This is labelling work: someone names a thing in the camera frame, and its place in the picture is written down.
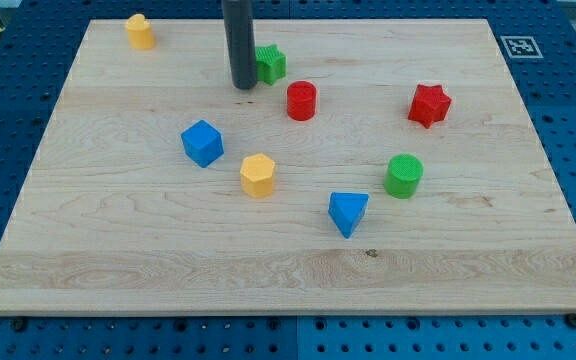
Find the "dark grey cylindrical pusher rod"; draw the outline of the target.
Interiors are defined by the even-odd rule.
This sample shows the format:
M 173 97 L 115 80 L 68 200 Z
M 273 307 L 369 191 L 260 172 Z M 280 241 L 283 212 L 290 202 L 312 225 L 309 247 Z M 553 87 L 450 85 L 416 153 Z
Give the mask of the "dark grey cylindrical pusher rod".
M 221 1 L 233 86 L 249 90 L 257 84 L 251 0 Z

